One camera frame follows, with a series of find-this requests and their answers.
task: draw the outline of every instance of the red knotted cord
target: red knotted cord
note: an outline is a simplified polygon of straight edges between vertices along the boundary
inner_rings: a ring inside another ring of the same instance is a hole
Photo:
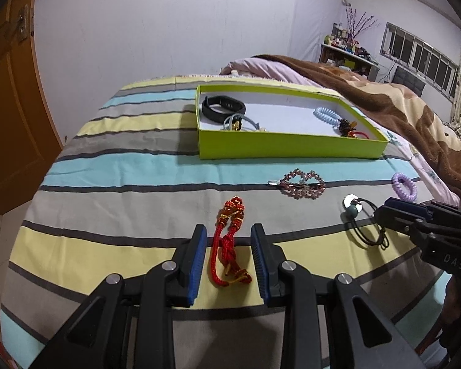
[[[220,235],[227,225],[229,219],[229,231],[224,237],[220,238]],[[242,199],[235,196],[231,200],[226,201],[224,204],[224,209],[222,209],[219,218],[217,219],[217,228],[215,229],[212,241],[212,254],[210,255],[210,269],[212,271],[212,279],[219,286],[227,287],[230,284],[236,282],[251,283],[252,279],[251,276],[249,276],[248,271],[241,269],[235,260],[234,235],[241,228],[243,219],[244,205],[242,204]],[[234,275],[233,280],[222,280],[217,275],[215,266],[217,262],[217,252],[219,246],[222,248],[220,260],[226,268],[224,275]]]

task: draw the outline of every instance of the door hinge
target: door hinge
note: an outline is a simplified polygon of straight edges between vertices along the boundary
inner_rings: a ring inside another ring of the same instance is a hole
[[[30,31],[30,11],[29,4],[25,4],[17,15],[17,37],[20,42],[27,39]]]

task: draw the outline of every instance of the purple spiral hair tie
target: purple spiral hair tie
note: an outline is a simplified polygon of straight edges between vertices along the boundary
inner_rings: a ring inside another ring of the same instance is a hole
[[[412,179],[410,179],[407,175],[401,172],[397,172],[393,175],[391,182],[393,183],[394,191],[400,199],[409,201],[411,203],[415,201],[417,196],[416,186]],[[403,183],[410,190],[410,194],[403,190],[401,183]]]

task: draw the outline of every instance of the bottle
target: bottle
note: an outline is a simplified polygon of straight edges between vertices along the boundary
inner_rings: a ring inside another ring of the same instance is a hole
[[[331,34],[333,35],[333,39],[336,39],[338,35],[338,24],[333,23],[333,30],[331,31]]]

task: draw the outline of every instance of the yellow-green box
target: yellow-green box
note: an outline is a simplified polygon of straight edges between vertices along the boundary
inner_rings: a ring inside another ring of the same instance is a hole
[[[371,138],[348,138],[329,135],[248,132],[202,129],[200,123],[200,96],[206,93],[267,93],[284,97],[305,97],[338,104],[338,108],[347,112],[363,129],[367,129]],[[285,87],[261,85],[201,85],[198,86],[195,99],[198,124],[198,144],[200,159],[225,158],[284,158],[284,157],[349,157],[379,158],[388,143],[368,120],[360,115],[339,97],[313,91],[301,91]]]

